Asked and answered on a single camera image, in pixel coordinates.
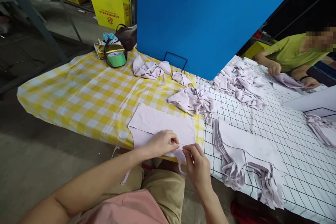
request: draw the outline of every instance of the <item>yellow checkered tablecloth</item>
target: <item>yellow checkered tablecloth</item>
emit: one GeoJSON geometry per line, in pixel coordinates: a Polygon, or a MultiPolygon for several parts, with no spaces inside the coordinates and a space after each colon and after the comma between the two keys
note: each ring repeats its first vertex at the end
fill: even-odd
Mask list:
{"type": "MultiPolygon", "coordinates": [[[[133,148],[133,138],[127,125],[139,103],[144,103],[168,114],[192,118],[197,142],[203,145],[203,116],[191,117],[166,101],[185,87],[168,74],[157,80],[134,76],[132,65],[137,53],[136,49],[129,52],[127,64],[116,69],[99,60],[95,52],[78,56],[24,83],[17,98],[37,118],[129,149],[133,148]]],[[[160,62],[144,54],[141,57],[144,62],[160,62]]],[[[195,82],[195,75],[184,73],[195,82]]]]}

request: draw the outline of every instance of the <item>black bracelet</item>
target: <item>black bracelet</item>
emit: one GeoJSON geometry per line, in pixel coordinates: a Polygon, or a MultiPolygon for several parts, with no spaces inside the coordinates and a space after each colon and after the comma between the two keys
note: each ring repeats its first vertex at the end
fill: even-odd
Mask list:
{"type": "Polygon", "coordinates": [[[300,81],[302,82],[302,80],[304,79],[304,78],[307,78],[307,77],[309,77],[308,75],[307,76],[303,76],[301,79],[300,79],[300,81]]]}

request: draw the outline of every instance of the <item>black wire frame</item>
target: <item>black wire frame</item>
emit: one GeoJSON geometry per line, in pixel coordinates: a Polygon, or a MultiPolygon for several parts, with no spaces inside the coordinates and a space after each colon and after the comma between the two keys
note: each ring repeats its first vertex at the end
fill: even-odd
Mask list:
{"type": "Polygon", "coordinates": [[[329,110],[329,111],[335,113],[335,114],[331,114],[331,115],[325,115],[325,116],[322,116],[321,118],[336,115],[336,111],[335,111],[335,110],[331,110],[331,109],[324,108],[324,107],[321,107],[321,108],[315,108],[315,109],[312,109],[312,110],[307,110],[307,111],[304,111],[304,113],[311,112],[311,111],[318,110],[318,109],[325,109],[325,110],[329,110]]]}
{"type": "Polygon", "coordinates": [[[184,68],[186,67],[186,64],[187,64],[187,62],[188,62],[188,59],[187,59],[187,58],[184,58],[184,57],[181,57],[181,56],[179,56],[179,55],[177,55],[177,54],[174,54],[174,53],[172,53],[172,52],[168,52],[168,51],[167,51],[166,54],[164,55],[164,59],[163,59],[163,60],[166,60],[167,54],[172,54],[172,55],[174,55],[174,56],[176,56],[176,57],[185,59],[184,66],[183,66],[183,68],[182,68],[182,71],[183,71],[184,68]]]}

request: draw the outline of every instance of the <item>white grid tablecloth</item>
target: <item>white grid tablecloth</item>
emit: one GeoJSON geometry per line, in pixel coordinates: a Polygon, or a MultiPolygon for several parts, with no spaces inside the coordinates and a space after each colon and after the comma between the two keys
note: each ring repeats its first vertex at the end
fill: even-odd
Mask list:
{"type": "MultiPolygon", "coordinates": [[[[238,60],[241,58],[235,56],[230,63],[238,60]]],[[[265,67],[252,68],[269,79],[265,67]]],[[[202,88],[216,99],[218,109],[213,118],[221,118],[247,132],[252,129],[254,135],[275,143],[288,169],[283,187],[284,207],[321,224],[336,223],[336,151],[320,144],[308,128],[302,112],[281,106],[294,97],[279,93],[267,82],[264,98],[267,107],[259,111],[242,105],[233,96],[207,87],[209,85],[201,78],[197,78],[196,82],[196,86],[205,84],[202,88]]],[[[221,155],[212,145],[212,125],[206,124],[204,133],[204,152],[211,163],[211,174],[223,181],[221,155]]],[[[245,175],[245,186],[241,192],[258,199],[261,188],[257,174],[247,167],[245,175]]]]}

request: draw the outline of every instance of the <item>khaki shorts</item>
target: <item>khaki shorts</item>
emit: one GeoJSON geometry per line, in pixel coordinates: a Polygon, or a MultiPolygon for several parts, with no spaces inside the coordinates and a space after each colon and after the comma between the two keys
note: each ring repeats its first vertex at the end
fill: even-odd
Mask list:
{"type": "Polygon", "coordinates": [[[95,205],[104,200],[140,189],[147,189],[170,224],[181,224],[182,205],[184,198],[184,178],[168,170],[154,169],[144,177],[144,171],[141,164],[134,167],[124,185],[120,183],[111,186],[95,205]]]}

